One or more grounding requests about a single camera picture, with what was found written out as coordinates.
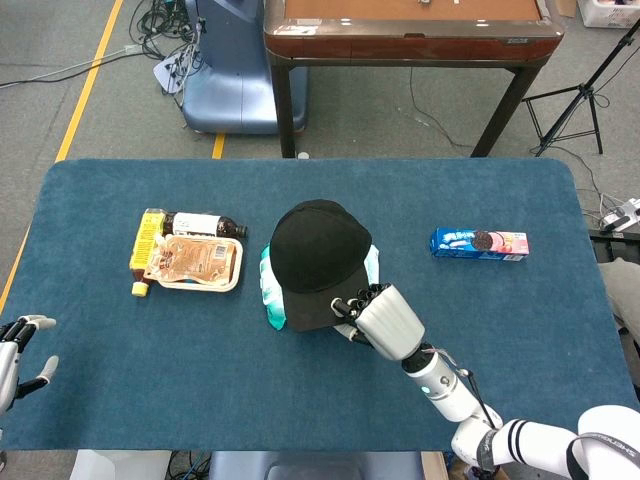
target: yellow bottle cap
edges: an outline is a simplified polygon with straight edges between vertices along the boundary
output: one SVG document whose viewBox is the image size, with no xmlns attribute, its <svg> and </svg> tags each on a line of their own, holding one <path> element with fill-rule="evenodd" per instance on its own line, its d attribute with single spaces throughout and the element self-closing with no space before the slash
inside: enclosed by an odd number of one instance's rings
<svg viewBox="0 0 640 480">
<path fill-rule="evenodd" d="M 135 295 L 136 297 L 146 297 L 147 291 L 149 290 L 149 285 L 144 282 L 133 282 L 133 287 L 131 288 L 131 295 Z"/>
</svg>

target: gray carpet floor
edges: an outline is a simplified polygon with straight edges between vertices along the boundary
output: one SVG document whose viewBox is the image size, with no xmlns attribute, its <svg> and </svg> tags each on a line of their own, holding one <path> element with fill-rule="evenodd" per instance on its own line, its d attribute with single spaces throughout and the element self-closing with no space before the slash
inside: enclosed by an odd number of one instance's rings
<svg viewBox="0 0 640 480">
<path fill-rule="evenodd" d="M 131 43 L 127 29 L 136 4 L 124 1 L 107 52 Z M 99 0 L 0 0 L 0 83 L 91 59 L 111 7 L 111 2 Z M 563 22 L 566 36 L 531 94 L 585 81 L 622 35 L 615 29 L 585 28 L 579 14 Z M 609 73 L 635 45 L 623 52 Z M 100 69 L 68 158 L 211 158 L 213 136 L 184 128 L 171 98 L 160 94 L 153 65 L 138 57 Z M 407 68 L 313 69 L 310 117 L 298 136 L 299 149 L 312 158 L 468 155 L 470 148 L 452 146 L 433 119 L 414 109 L 409 73 Z M 594 138 L 561 144 L 584 163 L 562 150 L 546 154 L 571 168 L 583 208 L 597 210 L 599 204 L 587 166 L 601 191 L 625 200 L 640 196 L 639 75 L 640 54 L 601 92 L 611 102 L 598 112 L 604 155 L 597 154 Z M 84 78 L 0 90 L 0 286 L 9 275 L 42 177 L 56 157 Z M 473 145 L 509 80 L 510 74 L 500 70 L 417 69 L 414 89 L 420 109 L 435 116 L 456 142 Z M 550 125 L 569 100 L 556 97 L 537 104 L 542 124 Z M 589 128 L 589 122 L 583 106 L 566 133 Z M 536 143 L 526 108 L 521 107 L 493 155 L 530 156 Z M 277 156 L 276 137 L 226 139 L 225 158 Z M 74 452 L 10 452 L 0 478 L 66 479 L 73 459 Z M 521 468 L 510 473 L 513 479 L 552 478 Z"/>
</svg>

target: white robotic arm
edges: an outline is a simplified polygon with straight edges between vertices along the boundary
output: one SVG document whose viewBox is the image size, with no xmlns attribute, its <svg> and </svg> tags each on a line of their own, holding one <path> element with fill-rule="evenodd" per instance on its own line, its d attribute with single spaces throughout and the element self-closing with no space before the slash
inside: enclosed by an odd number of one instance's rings
<svg viewBox="0 0 640 480">
<path fill-rule="evenodd" d="M 446 351 L 423 343 L 424 326 L 395 287 L 372 285 L 357 298 L 334 299 L 331 308 L 350 323 L 337 327 L 340 333 L 352 341 L 366 339 L 383 357 L 402 362 L 438 411 L 460 423 L 453 451 L 484 478 L 514 461 L 565 478 L 640 478 L 638 412 L 614 405 L 592 408 L 580 417 L 580 436 L 524 420 L 503 425 L 482 402 L 473 374 L 459 368 Z M 460 377 L 469 379 L 475 395 Z"/>
<path fill-rule="evenodd" d="M 13 406 L 15 399 L 35 392 L 53 379 L 58 368 L 57 356 L 49 357 L 36 378 L 18 384 L 20 357 L 27 343 L 36 331 L 52 328 L 55 324 L 53 318 L 44 315 L 25 315 L 0 327 L 0 415 Z"/>
</svg>

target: cap brim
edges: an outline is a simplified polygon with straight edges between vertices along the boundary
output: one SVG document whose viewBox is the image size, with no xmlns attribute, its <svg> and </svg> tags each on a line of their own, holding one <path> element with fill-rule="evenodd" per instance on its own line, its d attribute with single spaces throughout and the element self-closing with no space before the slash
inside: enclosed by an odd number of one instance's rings
<svg viewBox="0 0 640 480">
<path fill-rule="evenodd" d="M 331 310 L 334 298 L 347 301 L 355 298 L 358 290 L 367 288 L 367 270 L 364 263 L 349 278 L 326 290 L 313 293 L 296 293 L 282 289 L 287 323 L 297 332 L 332 327 L 344 323 Z"/>
</svg>

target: yellow floor line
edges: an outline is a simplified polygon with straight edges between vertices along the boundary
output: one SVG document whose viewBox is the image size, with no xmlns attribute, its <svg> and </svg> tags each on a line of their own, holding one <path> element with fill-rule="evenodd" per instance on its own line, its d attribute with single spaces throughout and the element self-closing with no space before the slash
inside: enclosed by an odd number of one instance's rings
<svg viewBox="0 0 640 480">
<path fill-rule="evenodd" d="M 94 61 L 91 64 L 92 66 L 100 64 L 100 60 L 95 59 L 104 57 L 104 53 L 107 50 L 107 45 L 109 44 L 109 39 L 111 38 L 111 32 L 113 32 L 113 26 L 115 25 L 116 19 L 118 18 L 120 7 L 122 7 L 122 2 L 123 0 L 115 0 L 113 3 L 111 13 L 109 14 L 109 18 L 107 19 L 107 24 L 105 25 L 104 31 L 102 32 L 102 38 L 100 39 L 100 43 L 98 44 L 98 49 L 96 50 L 96 54 L 93 57 Z M 93 84 L 96 81 L 98 70 L 100 70 L 100 67 L 89 70 L 89 74 L 87 75 L 87 79 L 84 82 L 82 92 L 80 92 L 80 98 L 78 98 L 76 109 L 73 111 L 71 121 L 67 126 L 67 132 L 64 134 L 62 144 L 60 145 L 60 149 L 58 150 L 58 155 L 56 155 L 55 163 L 65 160 L 67 158 L 67 155 L 69 154 L 71 142 L 73 142 L 73 137 L 75 136 L 76 130 L 78 129 L 78 124 L 80 123 L 80 119 L 82 118 L 82 114 L 84 113 L 84 108 L 87 106 L 87 101 L 89 100 L 89 95 L 91 95 Z M 7 297 L 9 296 L 11 285 L 13 284 L 16 271 L 18 270 L 18 264 L 20 263 L 20 258 L 22 258 L 22 251 L 24 250 L 24 245 L 25 243 L 27 243 L 27 237 L 29 236 L 29 228 L 24 234 L 22 244 L 20 245 L 20 250 L 18 250 L 18 255 L 16 255 L 16 259 L 14 260 L 11 271 L 9 272 L 9 277 L 7 278 L 7 282 L 5 283 L 4 289 L 2 290 L 2 296 L 0 296 L 0 314 L 2 313 L 2 310 L 4 310 L 4 305 L 7 302 Z"/>
<path fill-rule="evenodd" d="M 24 244 L 27 243 L 27 237 L 29 236 L 29 228 L 31 228 L 31 226 L 27 228 L 27 232 L 24 234 L 24 238 L 22 239 L 22 244 L 20 245 L 20 250 L 18 250 L 18 255 L 16 256 L 16 259 L 13 262 L 13 266 L 11 267 L 11 271 L 9 272 L 7 283 L 5 283 L 4 289 L 2 290 L 2 296 L 0 296 L 0 313 L 2 313 L 2 310 L 4 310 L 4 304 L 7 303 L 9 290 L 11 290 L 11 284 L 13 283 L 13 278 L 16 276 L 16 270 L 18 270 L 20 257 L 22 257 L 22 250 L 24 250 Z"/>
<path fill-rule="evenodd" d="M 213 142 L 213 152 L 211 152 L 211 158 L 214 160 L 220 160 L 222 158 L 222 152 L 224 151 L 224 133 L 217 133 L 216 140 Z"/>
<path fill-rule="evenodd" d="M 109 44 L 109 39 L 111 38 L 113 26 L 116 23 L 118 12 L 120 12 L 120 7 L 122 6 L 122 1 L 123 0 L 115 0 L 115 2 L 113 3 L 113 8 L 111 9 L 111 13 L 109 14 L 109 18 L 107 19 L 107 24 L 104 27 L 102 38 L 100 39 L 100 43 L 98 44 L 98 50 L 96 50 L 96 54 L 93 57 L 94 59 L 104 57 L 104 52 L 107 50 L 107 45 Z M 100 60 L 94 60 L 91 65 L 99 64 Z M 98 70 L 100 70 L 100 67 L 89 70 L 87 80 L 84 82 L 84 87 L 82 88 L 82 92 L 80 93 L 80 98 L 78 98 L 76 109 L 73 111 L 71 121 L 69 122 L 69 126 L 67 127 L 67 133 L 64 134 L 64 138 L 62 139 L 62 144 L 60 145 L 60 150 L 58 150 L 58 155 L 56 156 L 55 163 L 65 160 L 67 158 L 67 155 L 69 154 L 71 142 L 73 142 L 73 137 L 76 134 L 78 124 L 80 123 L 80 119 L 82 118 L 82 114 L 84 113 L 84 108 L 87 106 L 87 102 L 89 101 L 89 95 L 91 95 L 91 89 L 93 88 L 93 84 L 96 81 Z"/>
</svg>

